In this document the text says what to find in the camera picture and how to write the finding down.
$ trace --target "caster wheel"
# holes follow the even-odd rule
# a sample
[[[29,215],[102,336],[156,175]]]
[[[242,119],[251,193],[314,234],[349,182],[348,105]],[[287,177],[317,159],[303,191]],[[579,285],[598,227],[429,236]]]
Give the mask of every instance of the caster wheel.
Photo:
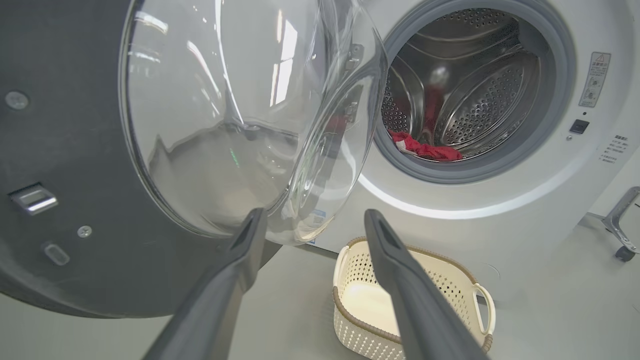
[[[620,249],[618,249],[618,251],[616,251],[616,258],[626,263],[627,261],[633,259],[635,254],[635,252],[627,249],[626,247],[621,247]]]

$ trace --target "red garment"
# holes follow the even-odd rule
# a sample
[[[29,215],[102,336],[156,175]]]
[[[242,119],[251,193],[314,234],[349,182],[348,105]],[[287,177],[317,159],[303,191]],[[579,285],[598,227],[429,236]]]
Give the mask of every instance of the red garment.
[[[398,150],[407,154],[417,155],[421,158],[438,160],[438,161],[454,161],[462,160],[460,151],[448,146],[431,146],[426,143],[419,143],[413,139],[408,133],[395,133],[389,131],[391,138]]]

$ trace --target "front-load washing machine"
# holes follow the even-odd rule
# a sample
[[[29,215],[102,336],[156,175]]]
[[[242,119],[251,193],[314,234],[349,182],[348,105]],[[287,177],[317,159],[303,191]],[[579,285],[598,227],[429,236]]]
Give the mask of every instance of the front-load washing machine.
[[[375,145],[316,246],[379,209],[409,244],[455,258],[505,299],[638,146],[637,1],[367,1],[390,70]],[[433,161],[388,131],[459,150]]]
[[[267,239],[334,251],[376,208],[507,297],[638,145],[639,10],[3,4],[0,291],[71,315],[167,315],[252,208]],[[401,152],[389,131],[456,159]]]

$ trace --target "laundry basket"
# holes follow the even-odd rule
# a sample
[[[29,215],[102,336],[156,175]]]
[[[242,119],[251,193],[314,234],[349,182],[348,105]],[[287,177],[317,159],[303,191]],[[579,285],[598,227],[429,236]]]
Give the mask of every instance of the laundry basket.
[[[415,247],[407,249],[440,288],[482,350],[489,351],[495,306],[487,290],[457,262]],[[489,309],[487,326],[480,316],[478,292]],[[378,285],[366,238],[351,240],[340,251],[333,273],[333,301],[333,327],[344,346],[369,359],[404,359],[391,296]]]

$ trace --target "gray floor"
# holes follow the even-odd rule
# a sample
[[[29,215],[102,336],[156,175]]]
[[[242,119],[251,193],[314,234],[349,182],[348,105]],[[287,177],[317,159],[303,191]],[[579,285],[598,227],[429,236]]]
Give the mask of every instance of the gray floor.
[[[640,238],[640,224],[627,226]],[[497,304],[490,357],[640,358],[640,259],[620,263],[618,247],[585,218],[524,291]],[[334,257],[280,249],[243,299],[229,359],[364,359],[333,333]],[[20,360],[139,359],[167,321],[72,318],[6,297],[0,319],[0,359]]]

